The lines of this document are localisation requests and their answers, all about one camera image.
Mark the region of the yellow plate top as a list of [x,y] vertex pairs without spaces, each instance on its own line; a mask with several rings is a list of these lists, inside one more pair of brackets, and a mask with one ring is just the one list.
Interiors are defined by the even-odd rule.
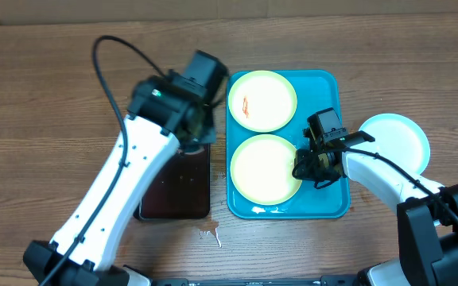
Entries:
[[274,71],[251,71],[230,87],[228,108],[242,127],[269,133],[284,127],[297,110],[297,93],[283,75]]

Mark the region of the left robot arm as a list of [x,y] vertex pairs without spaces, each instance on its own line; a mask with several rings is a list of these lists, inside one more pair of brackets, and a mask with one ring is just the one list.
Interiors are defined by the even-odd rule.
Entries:
[[215,140],[214,99],[222,75],[153,75],[134,88],[121,132],[79,206],[49,242],[33,241],[23,261],[41,285],[149,285],[114,265],[134,211],[163,167],[189,145]]

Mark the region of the yellow plate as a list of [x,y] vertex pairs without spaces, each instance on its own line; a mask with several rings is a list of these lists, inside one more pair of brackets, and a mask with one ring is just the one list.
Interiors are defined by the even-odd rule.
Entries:
[[231,158],[236,190],[252,203],[271,206],[291,199],[301,181],[292,176],[297,149],[286,139],[260,134],[245,140]]
[[297,93],[283,75],[274,71],[251,71],[230,87],[228,108],[242,127],[269,133],[284,127],[297,110]]

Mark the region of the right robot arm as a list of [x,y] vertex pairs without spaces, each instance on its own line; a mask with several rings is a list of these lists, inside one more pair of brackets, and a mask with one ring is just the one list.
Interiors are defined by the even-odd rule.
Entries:
[[341,178],[371,191],[395,212],[399,256],[357,275],[358,285],[458,285],[458,184],[445,187],[378,152],[368,133],[304,129],[292,175],[315,188]]

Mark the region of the light blue plate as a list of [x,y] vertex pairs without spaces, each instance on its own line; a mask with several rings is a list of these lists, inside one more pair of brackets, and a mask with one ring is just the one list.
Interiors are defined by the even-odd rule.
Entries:
[[377,114],[360,127],[370,134],[376,149],[402,168],[422,174],[429,164],[431,149],[423,129],[400,114]]

